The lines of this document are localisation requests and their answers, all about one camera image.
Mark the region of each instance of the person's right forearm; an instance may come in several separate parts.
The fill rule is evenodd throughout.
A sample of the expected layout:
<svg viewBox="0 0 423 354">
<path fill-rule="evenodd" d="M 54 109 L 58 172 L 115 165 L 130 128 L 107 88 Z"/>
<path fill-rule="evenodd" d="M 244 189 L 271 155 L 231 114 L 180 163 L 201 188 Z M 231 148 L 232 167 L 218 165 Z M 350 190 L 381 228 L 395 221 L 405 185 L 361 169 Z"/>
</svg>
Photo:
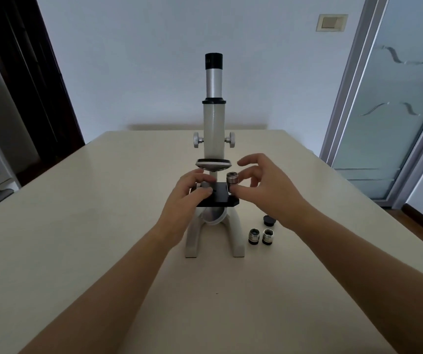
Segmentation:
<svg viewBox="0 0 423 354">
<path fill-rule="evenodd" d="M 294 231 L 398 352 L 423 352 L 423 273 L 316 209 Z"/>
</svg>

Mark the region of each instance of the person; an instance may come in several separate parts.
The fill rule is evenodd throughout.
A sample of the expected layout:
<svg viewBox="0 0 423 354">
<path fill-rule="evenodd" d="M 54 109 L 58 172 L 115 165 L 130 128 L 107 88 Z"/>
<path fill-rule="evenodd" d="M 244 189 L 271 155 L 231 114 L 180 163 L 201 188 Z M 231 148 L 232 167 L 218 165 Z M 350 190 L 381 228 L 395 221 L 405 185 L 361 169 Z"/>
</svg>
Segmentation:
<svg viewBox="0 0 423 354">
<path fill-rule="evenodd" d="M 250 164 L 239 172 L 250 187 L 233 185 L 231 192 L 294 231 L 396 351 L 423 353 L 423 273 L 317 211 L 264 154 L 238 161 Z M 190 188 L 214 180 L 198 169 L 182 176 L 156 225 L 20 353 L 115 352 L 195 207 L 211 194 Z"/>
</svg>

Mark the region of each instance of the table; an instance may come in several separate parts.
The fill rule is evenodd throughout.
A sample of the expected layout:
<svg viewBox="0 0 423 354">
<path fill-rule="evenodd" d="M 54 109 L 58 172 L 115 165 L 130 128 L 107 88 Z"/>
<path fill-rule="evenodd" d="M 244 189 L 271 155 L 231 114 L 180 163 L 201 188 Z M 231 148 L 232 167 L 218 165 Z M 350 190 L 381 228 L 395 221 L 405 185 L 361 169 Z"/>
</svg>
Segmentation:
<svg viewBox="0 0 423 354">
<path fill-rule="evenodd" d="M 203 148 L 192 131 L 107 132 L 0 203 L 0 353 L 20 350 L 157 220 Z M 316 208 L 423 272 L 423 242 L 284 131 L 236 131 L 233 164 L 263 152 Z M 238 170 L 234 165 L 231 170 Z M 219 175 L 225 181 L 224 173 Z M 244 235 L 263 229 L 237 206 Z M 221 225 L 167 256 L 121 353 L 392 353 L 291 231 L 233 258 Z"/>
</svg>

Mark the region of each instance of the microscope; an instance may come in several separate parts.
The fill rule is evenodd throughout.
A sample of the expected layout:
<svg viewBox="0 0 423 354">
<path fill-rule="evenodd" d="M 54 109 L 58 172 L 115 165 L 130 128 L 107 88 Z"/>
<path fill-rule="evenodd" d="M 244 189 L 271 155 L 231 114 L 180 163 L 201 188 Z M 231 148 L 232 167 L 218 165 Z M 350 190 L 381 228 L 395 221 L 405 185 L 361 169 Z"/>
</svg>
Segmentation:
<svg viewBox="0 0 423 354">
<path fill-rule="evenodd" d="M 231 166 L 225 159 L 225 143 L 231 148 L 235 146 L 235 134 L 231 132 L 225 136 L 225 104 L 221 95 L 223 74 L 223 55 L 221 53 L 207 53 L 205 55 L 205 69 L 207 75 L 207 98 L 203 103 L 203 137 L 198 132 L 193 135 L 193 146 L 204 145 L 204 158 L 198 159 L 196 166 L 209 171 L 210 175 L 218 178 L 218 171 Z M 229 193 L 228 187 L 238 181 L 237 173 L 226 175 L 226 182 L 197 183 L 197 187 L 212 187 L 213 193 L 200 202 L 195 210 L 193 219 L 187 230 L 185 257 L 197 257 L 200 231 L 202 226 L 225 225 L 229 236 L 233 257 L 244 257 L 245 239 L 241 230 L 238 213 L 234 208 L 239 199 Z"/>
</svg>

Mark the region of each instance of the microscope base leg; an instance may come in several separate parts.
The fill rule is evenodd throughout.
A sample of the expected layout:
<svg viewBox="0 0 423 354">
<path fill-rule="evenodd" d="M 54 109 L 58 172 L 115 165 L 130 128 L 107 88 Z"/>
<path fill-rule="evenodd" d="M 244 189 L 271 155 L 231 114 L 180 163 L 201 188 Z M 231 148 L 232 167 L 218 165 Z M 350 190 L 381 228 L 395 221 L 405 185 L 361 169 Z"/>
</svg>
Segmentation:
<svg viewBox="0 0 423 354">
<path fill-rule="evenodd" d="M 185 242 L 185 257 L 197 257 L 198 254 L 198 241 L 200 239 L 200 232 L 205 223 L 202 219 L 203 208 L 196 208 L 193 219 L 187 230 L 187 239 Z"/>
<path fill-rule="evenodd" d="M 244 257 L 245 241 L 241 230 L 241 222 L 239 221 L 238 213 L 234 207 L 227 208 L 227 214 L 223 219 L 223 225 L 225 225 L 228 230 L 233 257 Z"/>
</svg>

